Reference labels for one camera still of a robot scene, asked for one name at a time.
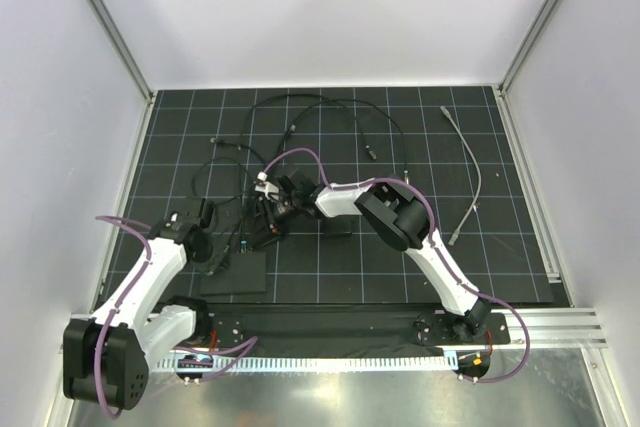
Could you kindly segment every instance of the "gray cable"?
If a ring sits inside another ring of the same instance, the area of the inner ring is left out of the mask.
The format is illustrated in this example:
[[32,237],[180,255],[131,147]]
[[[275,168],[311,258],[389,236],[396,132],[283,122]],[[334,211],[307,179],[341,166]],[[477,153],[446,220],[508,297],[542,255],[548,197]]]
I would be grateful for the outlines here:
[[471,160],[473,160],[473,165],[476,166],[476,172],[478,173],[478,188],[476,189],[476,195],[473,196],[471,205],[467,209],[467,212],[464,214],[464,217],[462,217],[462,220],[458,224],[458,227],[456,227],[456,230],[453,231],[453,234],[449,239],[449,245],[453,245],[456,243],[456,240],[458,240],[458,236],[460,235],[460,230],[462,230],[462,226],[467,221],[469,214],[471,214],[471,211],[476,206],[476,202],[478,201],[478,197],[480,196],[480,187],[482,187],[482,175],[480,174],[480,166],[478,165],[478,161],[476,160],[475,155],[473,155],[473,152],[471,152],[471,147],[469,147],[469,144],[467,144],[467,141],[464,139],[462,132],[460,132],[460,129],[458,128],[458,124],[456,124],[456,121],[453,120],[453,117],[451,117],[451,114],[449,113],[449,111],[444,105],[440,107],[440,110],[442,111],[444,116],[447,119],[449,119],[449,122],[451,122],[451,125],[458,133],[458,136],[460,137],[460,140],[462,140],[462,143],[464,144],[464,147],[467,149],[467,152],[469,152],[469,156],[471,157]]

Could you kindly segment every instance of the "gray floor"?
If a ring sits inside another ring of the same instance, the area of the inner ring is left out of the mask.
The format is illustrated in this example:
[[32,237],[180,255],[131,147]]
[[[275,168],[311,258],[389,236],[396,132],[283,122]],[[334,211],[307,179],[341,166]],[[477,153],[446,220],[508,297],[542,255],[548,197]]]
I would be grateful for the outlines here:
[[[520,352],[494,353],[492,376]],[[156,379],[172,381],[175,377]],[[231,376],[171,387],[125,412],[118,426],[604,426],[579,350],[534,350],[518,376],[496,385],[452,373]],[[74,427],[112,425],[94,404],[77,403]]]

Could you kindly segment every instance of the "white wall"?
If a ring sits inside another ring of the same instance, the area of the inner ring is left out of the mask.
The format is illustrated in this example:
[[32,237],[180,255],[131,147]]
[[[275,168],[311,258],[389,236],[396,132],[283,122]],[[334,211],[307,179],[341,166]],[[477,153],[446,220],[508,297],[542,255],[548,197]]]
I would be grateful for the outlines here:
[[105,0],[155,88],[497,83],[543,0]]
[[563,0],[509,96],[575,295],[595,306],[636,415],[638,79],[640,0]]
[[42,425],[143,100],[85,0],[0,0],[0,424]]

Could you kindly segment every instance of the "reflective metal surface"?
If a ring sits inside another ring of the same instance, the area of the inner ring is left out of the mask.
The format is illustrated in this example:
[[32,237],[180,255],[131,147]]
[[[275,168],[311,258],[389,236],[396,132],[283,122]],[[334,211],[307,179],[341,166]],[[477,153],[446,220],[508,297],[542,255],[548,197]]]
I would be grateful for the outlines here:
[[[489,375],[512,369],[521,352],[494,352]],[[173,381],[175,377],[157,378]],[[151,385],[129,426],[603,426],[579,349],[534,350],[514,379],[471,385],[449,372],[236,375],[209,384]],[[112,425],[78,402],[70,425]]]

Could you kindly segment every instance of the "cable connector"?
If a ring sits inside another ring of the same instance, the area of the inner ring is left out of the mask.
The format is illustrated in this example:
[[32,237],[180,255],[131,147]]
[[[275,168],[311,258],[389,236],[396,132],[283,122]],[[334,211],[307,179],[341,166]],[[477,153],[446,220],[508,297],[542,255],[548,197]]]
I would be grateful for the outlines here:
[[459,236],[460,236],[460,229],[454,230],[453,234],[451,234],[451,238],[449,239],[449,242],[447,243],[453,247],[453,244],[456,243],[456,240],[458,240]]
[[451,117],[451,112],[449,112],[449,110],[444,105],[440,106],[440,110],[442,111],[442,113],[447,119],[453,121],[453,118]]
[[371,148],[370,145],[365,145],[364,148],[367,150],[367,154],[369,154],[369,157],[371,157],[371,160],[377,160],[378,156],[376,155],[376,152]]

